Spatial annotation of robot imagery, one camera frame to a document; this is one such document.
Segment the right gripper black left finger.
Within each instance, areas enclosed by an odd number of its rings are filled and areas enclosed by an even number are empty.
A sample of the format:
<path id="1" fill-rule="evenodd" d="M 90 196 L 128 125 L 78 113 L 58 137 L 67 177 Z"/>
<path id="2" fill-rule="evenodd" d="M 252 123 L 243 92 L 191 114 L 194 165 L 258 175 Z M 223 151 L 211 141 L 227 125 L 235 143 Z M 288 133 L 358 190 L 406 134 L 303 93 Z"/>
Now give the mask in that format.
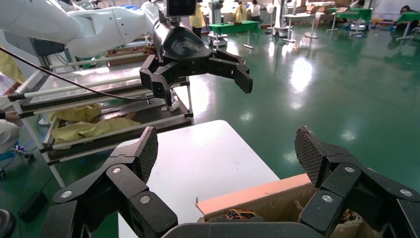
<path id="1" fill-rule="evenodd" d="M 160 238 L 176 214 L 147 186 L 158 155 L 158 135 L 147 127 L 133 143 L 115 148 L 96 171 L 58 191 L 52 207 L 54 238 L 89 238 L 118 213 L 140 238 Z"/>

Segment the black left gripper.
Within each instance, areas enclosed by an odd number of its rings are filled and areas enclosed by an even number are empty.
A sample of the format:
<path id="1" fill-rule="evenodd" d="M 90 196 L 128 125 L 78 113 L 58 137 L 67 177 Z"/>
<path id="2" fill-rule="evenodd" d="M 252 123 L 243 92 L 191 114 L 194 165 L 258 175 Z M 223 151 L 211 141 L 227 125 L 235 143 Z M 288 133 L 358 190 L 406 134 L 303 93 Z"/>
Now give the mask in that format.
<path id="1" fill-rule="evenodd" d="M 141 85 L 152 91 L 155 98 L 172 106 L 170 85 L 177 76 L 212 74 L 233 79 L 246 94 L 253 88 L 250 69 L 245 59 L 224 50 L 213 52 L 201 38 L 179 21 L 158 13 L 153 31 L 156 55 L 149 55 L 140 69 Z"/>

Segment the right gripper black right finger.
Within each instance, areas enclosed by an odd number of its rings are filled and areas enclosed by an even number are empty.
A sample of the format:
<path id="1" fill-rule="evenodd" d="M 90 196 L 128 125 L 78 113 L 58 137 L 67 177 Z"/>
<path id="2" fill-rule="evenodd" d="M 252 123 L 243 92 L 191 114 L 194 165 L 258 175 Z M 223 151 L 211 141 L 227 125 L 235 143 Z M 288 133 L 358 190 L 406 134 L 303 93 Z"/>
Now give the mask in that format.
<path id="1" fill-rule="evenodd" d="M 323 236 L 333 233 L 346 210 L 357 213 L 382 236 L 420 234 L 420 195 L 366 168 L 347 149 L 298 128 L 295 152 L 316 192 L 299 216 Z"/>

